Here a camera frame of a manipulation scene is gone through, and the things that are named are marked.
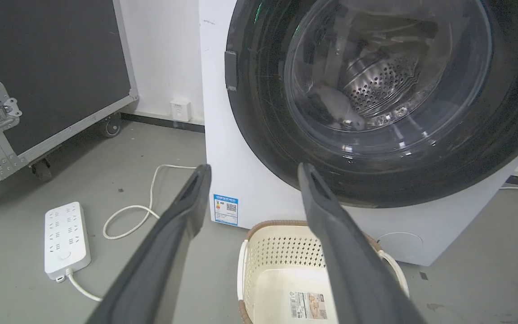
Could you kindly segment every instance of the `floor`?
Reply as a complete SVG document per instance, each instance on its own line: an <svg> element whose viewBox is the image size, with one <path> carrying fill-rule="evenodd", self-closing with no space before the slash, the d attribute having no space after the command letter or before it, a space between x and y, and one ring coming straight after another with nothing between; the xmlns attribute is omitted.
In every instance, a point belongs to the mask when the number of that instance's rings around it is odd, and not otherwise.
<svg viewBox="0 0 518 324"><path fill-rule="evenodd" d="M103 223L121 207L148 203L158 165L204 163L205 139L199 133L128 123L113 139L86 131L49 160L54 173L49 183L37 182L27 169L0 183L0 323L85 322L96 303L43 271L44 213L82 203L92 263L76 278L101 296L155 221L115 241L103 238ZM189 174L162 173L157 212L166 209ZM142 216L138 211L119 218L109 232L122 233ZM236 264L245 234L205 219L189 248L175 323L241 323ZM518 324L518 190L500 191L431 267L403 265L403 270L411 299L429 323Z"/></svg>

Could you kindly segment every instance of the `laundry basket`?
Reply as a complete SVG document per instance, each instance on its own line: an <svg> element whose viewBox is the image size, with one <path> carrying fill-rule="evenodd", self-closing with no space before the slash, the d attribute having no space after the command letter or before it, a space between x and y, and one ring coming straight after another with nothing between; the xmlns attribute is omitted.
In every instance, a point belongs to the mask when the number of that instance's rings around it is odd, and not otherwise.
<svg viewBox="0 0 518 324"><path fill-rule="evenodd" d="M393 267L409 296L397 262L366 235ZM237 297L244 324L338 323L321 242L306 221L266 221L249 230L241 245Z"/></svg>

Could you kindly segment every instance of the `blue sticker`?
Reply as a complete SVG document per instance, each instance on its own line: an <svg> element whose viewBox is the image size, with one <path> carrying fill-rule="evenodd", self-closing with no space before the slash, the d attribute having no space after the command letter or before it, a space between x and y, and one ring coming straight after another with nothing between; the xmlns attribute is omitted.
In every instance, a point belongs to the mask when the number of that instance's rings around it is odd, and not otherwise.
<svg viewBox="0 0 518 324"><path fill-rule="evenodd" d="M237 213L239 212L239 199L213 195L215 209L215 221L237 226Z"/></svg>

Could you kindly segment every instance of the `white power strip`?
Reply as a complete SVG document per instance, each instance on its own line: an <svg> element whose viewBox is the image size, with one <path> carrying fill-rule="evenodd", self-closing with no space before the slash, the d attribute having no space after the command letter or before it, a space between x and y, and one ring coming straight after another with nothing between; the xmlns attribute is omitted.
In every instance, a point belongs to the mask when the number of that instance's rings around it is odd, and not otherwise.
<svg viewBox="0 0 518 324"><path fill-rule="evenodd" d="M67 269L78 271L91 262L87 230L80 203L72 202L45 213L45 272L58 283Z"/></svg>

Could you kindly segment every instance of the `caster wheel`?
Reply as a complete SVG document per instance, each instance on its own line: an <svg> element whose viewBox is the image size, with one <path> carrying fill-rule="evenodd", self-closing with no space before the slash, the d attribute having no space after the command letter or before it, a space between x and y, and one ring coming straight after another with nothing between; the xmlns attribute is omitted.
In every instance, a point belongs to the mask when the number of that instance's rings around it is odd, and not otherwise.
<svg viewBox="0 0 518 324"><path fill-rule="evenodd" d="M121 113L116 112L99 122L99 133L113 138L121 133Z"/></svg>
<svg viewBox="0 0 518 324"><path fill-rule="evenodd" d="M31 172L37 176L39 181L48 182L51 180L51 178L53 178L51 171L49 170L50 166L51 164L49 164L49 161L44 158L43 160L40 160L31 166Z"/></svg>

